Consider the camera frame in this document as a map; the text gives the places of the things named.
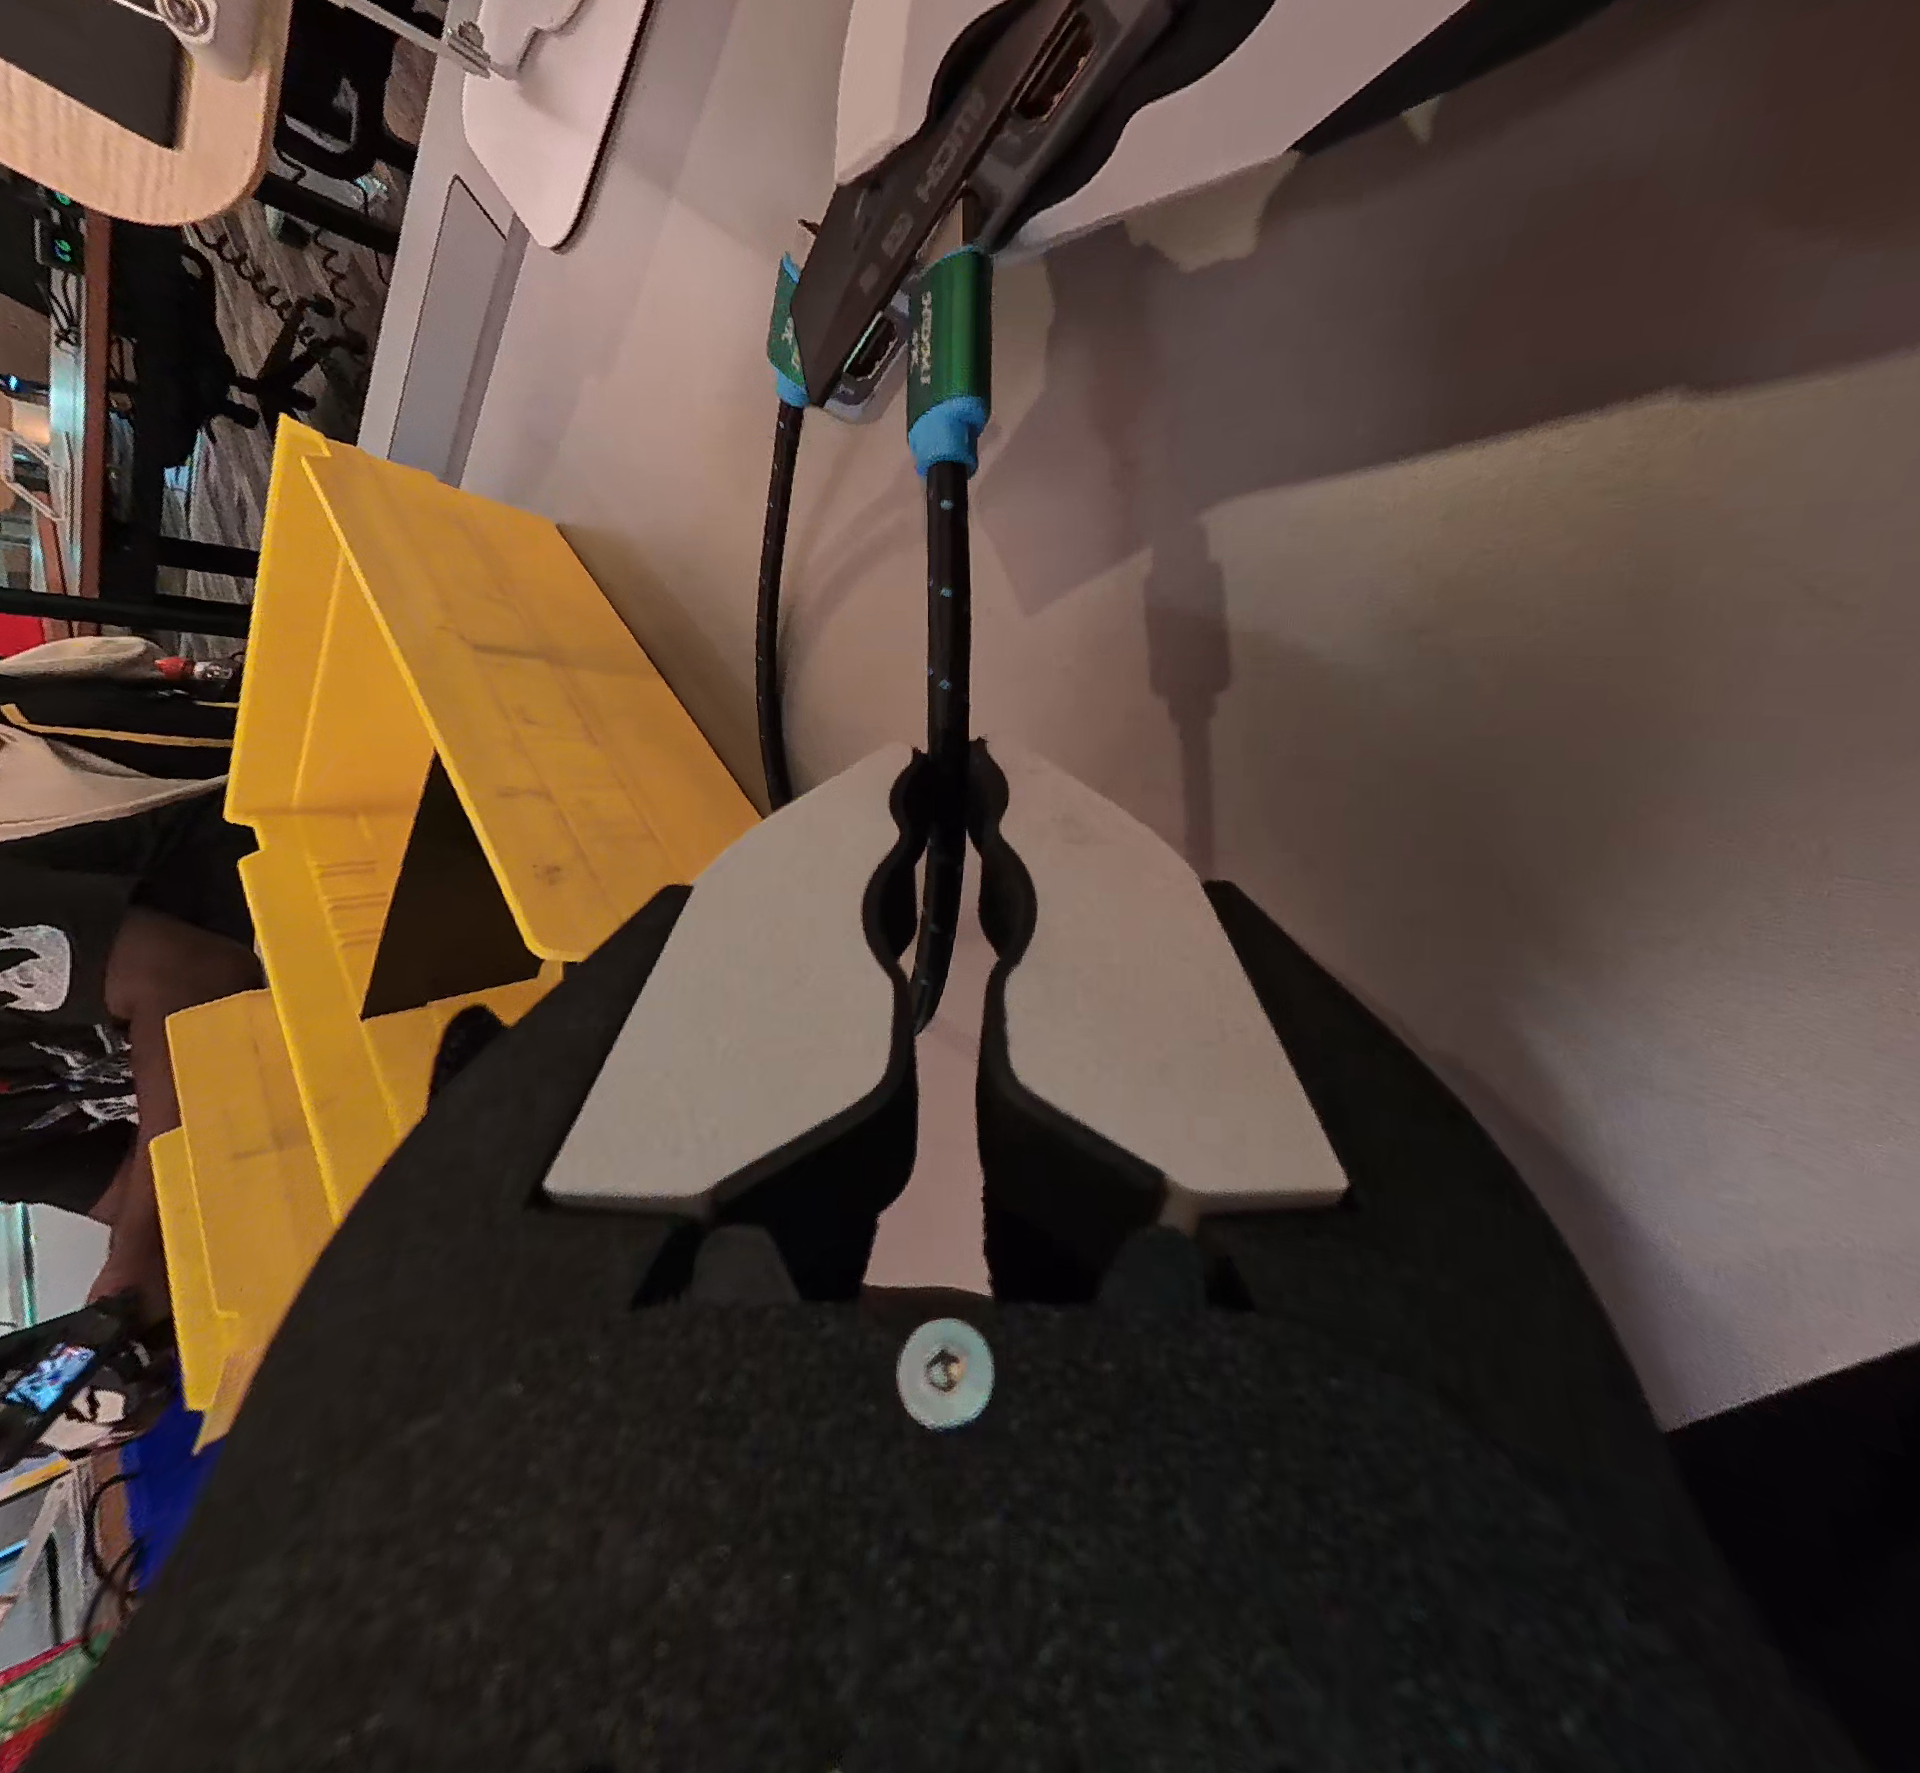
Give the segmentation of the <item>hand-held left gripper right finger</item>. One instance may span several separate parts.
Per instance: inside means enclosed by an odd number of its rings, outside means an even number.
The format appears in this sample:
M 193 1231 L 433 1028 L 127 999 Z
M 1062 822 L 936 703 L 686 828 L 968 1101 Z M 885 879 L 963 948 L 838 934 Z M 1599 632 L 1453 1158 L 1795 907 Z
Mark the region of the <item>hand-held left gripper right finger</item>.
M 973 745 L 993 951 L 975 1084 L 983 1257 L 1007 1303 L 1082 1303 L 1127 1243 L 1332 1209 L 1347 1169 L 1201 876 L 1020 748 Z

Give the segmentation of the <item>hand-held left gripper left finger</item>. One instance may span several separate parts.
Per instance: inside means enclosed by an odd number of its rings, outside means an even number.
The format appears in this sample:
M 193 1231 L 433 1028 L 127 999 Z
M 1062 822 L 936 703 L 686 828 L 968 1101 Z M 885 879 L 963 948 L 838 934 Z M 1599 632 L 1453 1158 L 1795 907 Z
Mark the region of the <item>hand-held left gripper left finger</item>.
M 696 876 L 545 1178 L 567 1209 L 765 1230 L 807 1302 L 850 1302 L 918 1147 L 902 958 L 920 752 L 881 748 Z

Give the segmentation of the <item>slim black multiport hub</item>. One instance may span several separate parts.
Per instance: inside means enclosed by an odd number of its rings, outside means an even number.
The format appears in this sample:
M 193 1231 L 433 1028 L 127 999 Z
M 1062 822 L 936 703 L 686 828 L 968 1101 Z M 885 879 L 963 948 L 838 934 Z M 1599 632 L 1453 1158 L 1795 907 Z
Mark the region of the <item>slim black multiport hub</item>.
M 908 367 L 909 293 L 956 224 L 1003 249 L 1087 136 L 1170 0 L 1007 0 L 942 57 L 929 116 L 845 180 L 801 267 L 788 319 L 803 393 L 845 423 L 881 411 Z

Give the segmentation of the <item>yellow plastic bin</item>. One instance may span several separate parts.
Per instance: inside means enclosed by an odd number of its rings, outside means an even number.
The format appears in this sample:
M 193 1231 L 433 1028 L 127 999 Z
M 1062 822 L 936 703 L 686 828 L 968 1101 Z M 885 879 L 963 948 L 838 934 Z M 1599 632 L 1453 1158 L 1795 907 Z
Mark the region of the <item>yellow plastic bin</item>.
M 541 973 L 361 1020 L 446 762 Z M 182 1401 L 228 1439 L 326 1247 L 428 1111 L 448 1028 L 517 1023 L 756 825 L 561 527 L 283 422 L 225 815 L 266 987 L 170 1020 L 152 1151 Z

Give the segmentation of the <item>grey desk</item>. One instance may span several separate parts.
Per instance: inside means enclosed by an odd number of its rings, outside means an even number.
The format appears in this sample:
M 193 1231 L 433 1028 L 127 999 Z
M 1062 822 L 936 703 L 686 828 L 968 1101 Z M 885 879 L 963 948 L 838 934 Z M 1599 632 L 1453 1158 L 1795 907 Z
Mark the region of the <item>grey desk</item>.
M 554 517 L 741 791 L 850 0 L 660 0 L 540 249 L 426 106 L 360 444 Z M 1622 0 L 998 284 L 973 725 L 1458 1093 L 1663 1422 L 1917 1345 L 1917 0 Z

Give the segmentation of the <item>black bin divider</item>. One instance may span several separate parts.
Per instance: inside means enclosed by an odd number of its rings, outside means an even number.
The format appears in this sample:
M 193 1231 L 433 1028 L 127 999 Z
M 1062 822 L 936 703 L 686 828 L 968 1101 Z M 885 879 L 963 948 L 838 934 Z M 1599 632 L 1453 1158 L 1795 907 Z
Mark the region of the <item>black bin divider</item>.
M 527 983 L 541 973 L 446 762 L 436 757 L 382 922 L 361 1020 Z

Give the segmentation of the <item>blue plastic bin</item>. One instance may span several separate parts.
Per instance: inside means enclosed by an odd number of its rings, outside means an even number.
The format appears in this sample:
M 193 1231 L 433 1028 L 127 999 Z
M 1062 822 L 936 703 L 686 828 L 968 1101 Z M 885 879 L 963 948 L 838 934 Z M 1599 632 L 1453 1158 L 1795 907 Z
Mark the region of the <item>blue plastic bin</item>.
M 150 1593 L 180 1546 L 222 1447 L 201 1451 L 204 1415 L 175 1400 L 120 1455 L 127 1525 L 139 1549 L 133 1585 Z

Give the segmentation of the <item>black smartphone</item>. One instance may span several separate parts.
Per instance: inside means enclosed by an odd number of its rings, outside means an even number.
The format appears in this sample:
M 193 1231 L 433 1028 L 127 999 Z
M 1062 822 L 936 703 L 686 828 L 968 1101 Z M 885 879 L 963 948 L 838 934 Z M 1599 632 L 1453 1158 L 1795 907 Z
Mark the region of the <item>black smartphone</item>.
M 5 1335 L 5 1469 L 52 1453 L 59 1422 L 85 1432 L 85 1449 L 100 1443 L 138 1410 L 147 1370 L 142 1303 L 131 1293 Z

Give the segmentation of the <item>wood-framed black partition panel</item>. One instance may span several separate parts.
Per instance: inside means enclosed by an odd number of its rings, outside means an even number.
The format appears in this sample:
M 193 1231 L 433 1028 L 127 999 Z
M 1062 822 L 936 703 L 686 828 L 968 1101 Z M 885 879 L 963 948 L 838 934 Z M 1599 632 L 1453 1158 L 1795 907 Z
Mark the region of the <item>wood-framed black partition panel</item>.
M 5 167 L 193 224 L 268 167 L 292 0 L 2 0 Z

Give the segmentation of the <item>wooden table black legs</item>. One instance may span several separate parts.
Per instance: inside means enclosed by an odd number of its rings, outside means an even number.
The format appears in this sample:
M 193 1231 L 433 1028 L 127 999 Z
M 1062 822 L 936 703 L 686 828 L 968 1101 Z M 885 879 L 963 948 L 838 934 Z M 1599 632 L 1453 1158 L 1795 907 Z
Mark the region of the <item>wooden table black legs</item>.
M 5 612 L 41 613 L 52 633 L 247 633 L 266 524 L 199 492 L 208 456 L 231 441 L 263 480 L 281 422 L 347 411 L 379 330 L 351 293 L 356 257 L 397 252 L 361 208 L 276 176 L 268 199 L 296 205 L 292 274 L 270 264 L 273 207 L 147 227 L 46 203 L 48 434 L 5 437 L 5 490 L 33 527 L 33 570 Z

